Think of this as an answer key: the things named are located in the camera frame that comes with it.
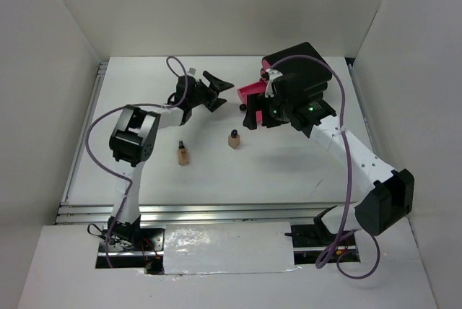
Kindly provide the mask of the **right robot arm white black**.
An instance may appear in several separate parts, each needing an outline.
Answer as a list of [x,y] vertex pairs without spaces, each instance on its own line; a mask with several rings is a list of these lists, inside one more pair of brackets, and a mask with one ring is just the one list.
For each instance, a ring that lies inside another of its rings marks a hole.
[[273,128],[289,124],[324,148],[347,171],[347,187],[358,189],[357,200],[329,208],[315,218],[314,236],[330,245],[339,228],[364,230],[377,237],[412,210],[414,176],[396,170],[365,146],[323,99],[328,80],[267,69],[264,92],[247,96],[244,127]]

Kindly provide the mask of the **black drawer organizer case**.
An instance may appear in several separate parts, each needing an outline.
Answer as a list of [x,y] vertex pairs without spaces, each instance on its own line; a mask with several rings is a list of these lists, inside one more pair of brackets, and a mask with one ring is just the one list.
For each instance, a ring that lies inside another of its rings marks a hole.
[[326,62],[309,42],[264,56],[263,61],[282,73],[274,83],[274,97],[293,108],[320,100],[332,78]]

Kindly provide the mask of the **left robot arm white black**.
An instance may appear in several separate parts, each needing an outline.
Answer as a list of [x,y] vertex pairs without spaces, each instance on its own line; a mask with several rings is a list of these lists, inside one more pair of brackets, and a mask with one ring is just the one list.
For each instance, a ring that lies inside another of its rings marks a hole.
[[117,196],[108,219],[110,240],[128,251],[141,249],[141,175],[154,151],[157,132],[184,125],[197,106],[203,105],[213,113],[227,102],[219,94],[233,87],[207,71],[203,72],[202,79],[187,74],[178,78],[166,108],[153,111],[135,105],[123,108],[109,139],[116,171],[121,175],[115,185]]

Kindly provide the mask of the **pink top drawer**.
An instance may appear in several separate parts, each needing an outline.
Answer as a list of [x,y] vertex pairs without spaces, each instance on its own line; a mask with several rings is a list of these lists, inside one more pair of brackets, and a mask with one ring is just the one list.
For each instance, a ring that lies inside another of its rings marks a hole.
[[260,70],[260,80],[267,82],[269,80],[269,73],[267,72],[271,68],[271,64],[266,61],[262,62]]

